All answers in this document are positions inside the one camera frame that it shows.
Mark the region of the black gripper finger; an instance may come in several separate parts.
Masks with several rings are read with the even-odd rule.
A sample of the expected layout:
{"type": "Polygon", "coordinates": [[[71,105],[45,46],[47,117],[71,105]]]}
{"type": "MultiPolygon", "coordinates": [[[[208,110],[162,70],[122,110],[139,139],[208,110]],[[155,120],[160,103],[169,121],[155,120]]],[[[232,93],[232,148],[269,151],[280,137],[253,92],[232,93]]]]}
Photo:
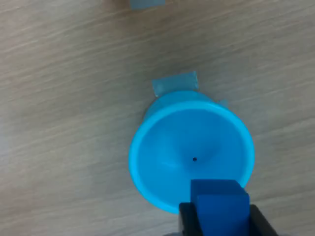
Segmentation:
{"type": "Polygon", "coordinates": [[[202,236],[202,230],[193,203],[179,204],[179,232],[183,236],[202,236]]]}
{"type": "Polygon", "coordinates": [[[250,205],[249,236],[279,236],[259,208],[250,205]]]}

